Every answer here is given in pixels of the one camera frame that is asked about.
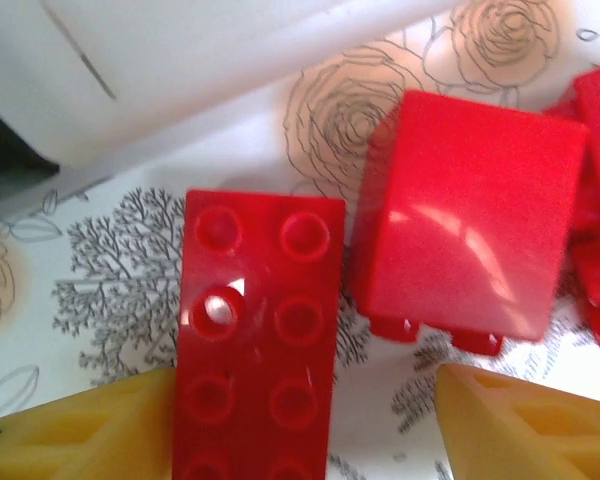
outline leaf drawing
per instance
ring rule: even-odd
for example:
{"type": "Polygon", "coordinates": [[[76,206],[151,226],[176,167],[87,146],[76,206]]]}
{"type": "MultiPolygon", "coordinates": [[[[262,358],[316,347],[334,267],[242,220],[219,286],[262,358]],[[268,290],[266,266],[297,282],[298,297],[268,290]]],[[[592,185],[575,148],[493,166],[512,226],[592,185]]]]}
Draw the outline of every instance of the leaf drawing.
{"type": "Polygon", "coordinates": [[[334,468],[344,480],[367,480],[364,475],[338,455],[330,453],[328,461],[329,465],[334,468]]]}
{"type": "Polygon", "coordinates": [[[369,323],[363,320],[355,310],[353,299],[347,292],[340,295],[338,312],[338,338],[336,355],[340,365],[351,365],[367,361],[367,345],[371,339],[369,323]]]}
{"type": "Polygon", "coordinates": [[[183,221],[184,199],[138,188],[111,216],[69,228],[79,278],[56,282],[53,327],[93,335],[95,351],[80,352],[78,361],[98,372],[95,385],[174,364],[183,221]]]}
{"type": "Polygon", "coordinates": [[[449,470],[440,460],[436,460],[436,473],[438,474],[438,480],[453,480],[449,470]]]}
{"type": "Polygon", "coordinates": [[[576,30],[576,36],[583,42],[593,42],[594,40],[600,38],[600,34],[598,32],[588,28],[579,28],[576,30]]]}
{"type": "Polygon", "coordinates": [[[40,368],[19,367],[0,379],[0,417],[19,412],[38,388],[40,368]]]}
{"type": "Polygon", "coordinates": [[[88,202],[89,201],[89,196],[85,192],[78,192],[78,193],[76,193],[76,198],[78,200],[80,200],[81,202],[88,202]]]}
{"type": "Polygon", "coordinates": [[[42,199],[42,213],[47,216],[53,215],[56,208],[58,208],[58,191],[53,189],[42,199]]]}
{"type": "Polygon", "coordinates": [[[60,238],[62,231],[48,218],[34,215],[11,224],[11,235],[25,243],[42,242],[60,238]]]}

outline printed pattern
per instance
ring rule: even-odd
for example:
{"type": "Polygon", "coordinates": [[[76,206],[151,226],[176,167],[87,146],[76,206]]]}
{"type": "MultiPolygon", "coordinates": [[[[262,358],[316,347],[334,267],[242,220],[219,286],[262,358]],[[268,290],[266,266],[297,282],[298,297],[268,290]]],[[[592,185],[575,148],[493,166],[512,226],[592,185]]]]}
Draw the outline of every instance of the printed pattern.
{"type": "Polygon", "coordinates": [[[94,384],[174,364],[183,220],[182,198],[138,188],[112,216],[68,230],[71,269],[83,278],[57,282],[53,326],[93,330],[95,353],[81,352],[80,366],[101,372],[94,384]]]}
{"type": "MultiPolygon", "coordinates": [[[[473,0],[304,69],[293,88],[281,92],[284,105],[276,105],[284,111],[279,154],[295,175],[289,191],[344,198],[351,215],[369,135],[406,89],[517,107],[537,82],[560,77],[552,67],[564,55],[600,66],[600,24],[593,17],[576,23],[571,15],[563,19],[559,13],[565,3],[473,0]],[[581,50],[565,51],[571,43],[567,38],[581,50]]],[[[66,197],[51,190],[30,211],[0,219],[0,320],[18,310],[14,304],[22,296],[10,246],[17,244],[32,257],[62,247],[71,256],[44,290],[43,297],[51,293],[52,313],[39,320],[36,348],[23,349],[15,365],[5,363],[6,375],[0,371],[0,415],[32,405],[49,387],[40,372],[47,375],[47,366],[53,370],[59,362],[75,367],[75,376],[84,374],[93,385],[174,364],[183,193],[153,178],[133,185],[114,178],[66,197]],[[110,202],[106,207],[98,204],[103,196],[110,202]],[[77,212],[70,220],[63,217],[64,203],[77,212]],[[38,350],[45,349],[37,345],[56,341],[64,356],[44,358],[38,350]]],[[[342,445],[331,446],[328,479],[411,478],[417,471],[423,480],[451,480],[435,429],[433,392],[440,364],[477,365],[543,382],[572,357],[578,363],[585,357],[600,360],[590,331],[575,313],[582,289],[568,265],[556,297],[544,342],[507,342],[501,357],[485,359],[455,350],[447,335],[428,329],[414,346],[374,339],[368,321],[343,292],[334,389],[353,404],[356,415],[333,425],[336,433],[347,435],[342,445]],[[377,391],[363,381],[378,377],[377,391]],[[367,400],[375,401],[373,409],[367,400]],[[387,473],[379,473],[378,465],[387,473]]],[[[37,313],[45,301],[30,299],[21,315],[37,313]]],[[[9,362],[9,355],[0,361],[9,362]]],[[[78,387],[85,385],[76,380],[78,387]]]]}
{"type": "Polygon", "coordinates": [[[432,31],[423,66],[439,90],[500,93],[506,106],[519,104],[519,88],[542,74],[560,47],[558,19],[542,0],[474,1],[432,31]],[[449,51],[454,68],[440,61],[449,51]]]}

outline white paper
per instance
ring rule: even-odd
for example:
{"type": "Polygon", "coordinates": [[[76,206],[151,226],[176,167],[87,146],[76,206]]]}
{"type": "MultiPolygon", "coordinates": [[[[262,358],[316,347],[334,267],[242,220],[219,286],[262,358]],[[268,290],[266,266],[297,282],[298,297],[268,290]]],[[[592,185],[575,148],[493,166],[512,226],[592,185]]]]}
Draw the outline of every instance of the white paper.
{"type": "MultiPolygon", "coordinates": [[[[186,189],[338,196],[351,217],[364,141],[404,88],[539,110],[594,65],[600,0],[475,1],[259,91],[257,113],[200,141],[187,142],[193,124],[182,124],[112,164],[63,172],[1,203],[0,415],[171,364],[186,189]],[[524,15],[507,21],[530,22],[533,36],[515,69],[474,58],[466,42],[476,39],[462,33],[465,22],[472,35],[487,31],[480,22],[497,31],[509,8],[524,15]],[[138,158],[142,165],[84,190],[138,158]],[[149,232],[169,258],[152,252],[149,232]],[[136,278],[155,285],[140,292],[128,281],[136,278]]],[[[580,301],[567,263],[545,341],[509,342],[488,359],[452,349],[429,329],[417,345],[372,338],[343,295],[329,480],[451,478],[432,399],[441,362],[600,400],[600,349],[580,322],[580,301]]]]}

